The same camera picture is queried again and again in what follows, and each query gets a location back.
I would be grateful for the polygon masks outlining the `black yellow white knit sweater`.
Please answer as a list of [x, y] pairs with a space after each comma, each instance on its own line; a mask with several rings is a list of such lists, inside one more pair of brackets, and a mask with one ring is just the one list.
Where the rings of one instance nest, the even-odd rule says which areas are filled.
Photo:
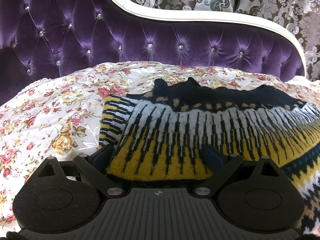
[[157, 79], [143, 94], [108, 95], [99, 146], [112, 145], [109, 175], [125, 181], [209, 178], [202, 150], [254, 161], [270, 157], [305, 202], [297, 229], [319, 237], [319, 108], [272, 86], [209, 88]]

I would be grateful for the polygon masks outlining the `purple tufted velvet sofa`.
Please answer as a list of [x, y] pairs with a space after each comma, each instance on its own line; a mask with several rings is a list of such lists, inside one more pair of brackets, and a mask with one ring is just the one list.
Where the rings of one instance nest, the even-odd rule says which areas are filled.
[[104, 62], [306, 75], [298, 40], [255, 16], [160, 10], [130, 0], [1, 0], [1, 103], [42, 78]]

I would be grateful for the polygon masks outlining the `floral bed cover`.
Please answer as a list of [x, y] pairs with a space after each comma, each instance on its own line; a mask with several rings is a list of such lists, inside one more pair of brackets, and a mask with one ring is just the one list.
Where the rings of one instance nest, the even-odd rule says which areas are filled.
[[169, 85], [194, 78], [210, 88], [250, 90], [271, 85], [294, 98], [319, 104], [319, 82], [221, 67], [183, 67], [157, 62], [102, 63], [57, 79], [42, 79], [1, 106], [1, 236], [19, 231], [12, 202], [46, 157], [72, 160], [98, 148], [104, 99], [142, 94], [156, 79]]

